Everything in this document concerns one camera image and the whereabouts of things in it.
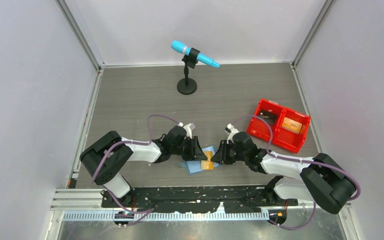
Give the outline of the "black credit card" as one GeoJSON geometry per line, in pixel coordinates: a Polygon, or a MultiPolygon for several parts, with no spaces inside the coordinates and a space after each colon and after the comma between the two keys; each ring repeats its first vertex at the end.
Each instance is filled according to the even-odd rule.
{"type": "Polygon", "coordinates": [[[270,110],[261,110],[258,116],[264,119],[269,125],[272,126],[276,123],[278,118],[278,115],[270,110]]]}

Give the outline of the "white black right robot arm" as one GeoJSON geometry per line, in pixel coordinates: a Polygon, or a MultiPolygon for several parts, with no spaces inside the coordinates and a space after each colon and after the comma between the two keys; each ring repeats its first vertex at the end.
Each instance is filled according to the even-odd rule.
{"type": "Polygon", "coordinates": [[[267,185],[265,198],[271,205],[283,200],[312,201],[331,214],[358,197],[360,187],[329,155],[296,157],[259,148],[246,132],[231,134],[220,142],[212,162],[231,165],[244,162],[250,170],[276,175],[267,185]]]}

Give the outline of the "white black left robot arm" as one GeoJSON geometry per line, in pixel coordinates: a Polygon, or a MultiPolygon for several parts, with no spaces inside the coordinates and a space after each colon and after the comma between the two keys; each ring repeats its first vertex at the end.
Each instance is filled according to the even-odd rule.
{"type": "Polygon", "coordinates": [[[197,136],[192,135],[194,127],[192,123],[178,124],[150,142],[127,139],[112,130],[85,149],[79,159],[96,185],[110,190],[121,207],[128,207],[134,199],[132,188],[120,174],[127,162],[157,164],[173,155],[181,156],[184,161],[208,159],[197,136]]]}

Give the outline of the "orange VIP credit card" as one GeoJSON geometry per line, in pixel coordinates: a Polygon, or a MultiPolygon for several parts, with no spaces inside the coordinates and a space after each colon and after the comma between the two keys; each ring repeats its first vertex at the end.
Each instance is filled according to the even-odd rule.
{"type": "Polygon", "coordinates": [[[212,151],[204,151],[204,154],[207,157],[207,159],[201,161],[201,169],[203,171],[211,171],[215,168],[214,163],[211,161],[211,158],[213,157],[213,152],[212,151]]]}

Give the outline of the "blue card holder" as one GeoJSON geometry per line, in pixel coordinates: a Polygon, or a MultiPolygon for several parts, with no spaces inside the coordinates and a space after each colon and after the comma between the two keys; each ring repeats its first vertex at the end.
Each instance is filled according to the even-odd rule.
{"type": "MultiPolygon", "coordinates": [[[[204,151],[212,151],[213,155],[216,153],[214,146],[205,147],[203,149],[203,152],[204,151]]],[[[220,166],[218,163],[215,163],[215,162],[213,164],[214,164],[214,169],[220,166]]],[[[209,170],[202,170],[201,169],[201,160],[194,160],[194,161],[183,161],[182,160],[182,161],[178,162],[178,166],[180,168],[185,169],[186,173],[188,175],[194,175],[194,174],[197,174],[200,172],[209,171],[209,170]]]]}

